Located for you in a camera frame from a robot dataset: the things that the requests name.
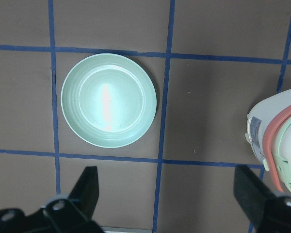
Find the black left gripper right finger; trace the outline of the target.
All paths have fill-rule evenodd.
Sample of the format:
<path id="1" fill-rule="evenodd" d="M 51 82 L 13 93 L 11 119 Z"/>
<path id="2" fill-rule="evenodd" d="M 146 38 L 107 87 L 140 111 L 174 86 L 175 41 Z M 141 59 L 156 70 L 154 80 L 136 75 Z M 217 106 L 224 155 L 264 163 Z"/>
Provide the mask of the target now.
<path id="1" fill-rule="evenodd" d="M 235 167 L 233 194 L 258 233 L 291 233 L 291 195 L 272 192 L 246 165 Z"/>

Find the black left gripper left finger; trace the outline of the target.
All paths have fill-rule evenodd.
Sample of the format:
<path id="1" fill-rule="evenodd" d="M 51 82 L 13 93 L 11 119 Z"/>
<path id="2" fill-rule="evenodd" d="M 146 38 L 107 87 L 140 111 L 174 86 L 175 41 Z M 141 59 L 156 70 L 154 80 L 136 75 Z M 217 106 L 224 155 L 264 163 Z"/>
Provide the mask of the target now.
<path id="1" fill-rule="evenodd" d="M 97 167 L 87 166 L 66 198 L 55 199 L 28 216 L 21 209 L 1 209 L 0 233 L 102 233 L 92 220 L 98 197 Z"/>

